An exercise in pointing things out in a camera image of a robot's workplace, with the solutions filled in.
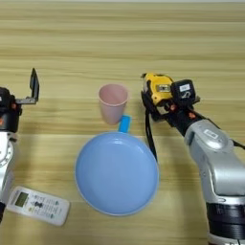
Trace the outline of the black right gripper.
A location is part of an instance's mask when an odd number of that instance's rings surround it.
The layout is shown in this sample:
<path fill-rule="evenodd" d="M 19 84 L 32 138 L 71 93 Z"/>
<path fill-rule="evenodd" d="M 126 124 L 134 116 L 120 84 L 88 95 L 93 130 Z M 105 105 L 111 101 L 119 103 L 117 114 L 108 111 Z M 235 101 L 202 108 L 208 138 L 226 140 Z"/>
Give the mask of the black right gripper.
<path fill-rule="evenodd" d="M 194 111 L 193 105 L 200 101 L 199 97 L 194 99 L 190 105 L 181 106 L 174 100 L 162 100 L 159 105 L 154 105 L 151 97 L 144 91 L 141 92 L 142 101 L 146 111 L 155 122 L 166 121 L 171 127 L 175 127 L 182 136 L 186 135 L 188 128 L 204 116 Z"/>

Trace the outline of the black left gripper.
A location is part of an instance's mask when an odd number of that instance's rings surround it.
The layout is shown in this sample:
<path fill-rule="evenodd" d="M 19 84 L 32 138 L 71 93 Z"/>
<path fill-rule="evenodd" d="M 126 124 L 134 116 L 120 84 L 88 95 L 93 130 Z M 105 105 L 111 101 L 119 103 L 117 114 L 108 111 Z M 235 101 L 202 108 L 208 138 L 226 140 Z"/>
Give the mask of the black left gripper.
<path fill-rule="evenodd" d="M 17 99 L 11 96 L 6 102 L 0 102 L 0 131 L 16 132 L 18 130 L 19 117 L 22 115 L 23 104 L 36 104 L 39 98 L 39 81 L 35 69 L 32 69 L 30 79 L 32 98 Z"/>

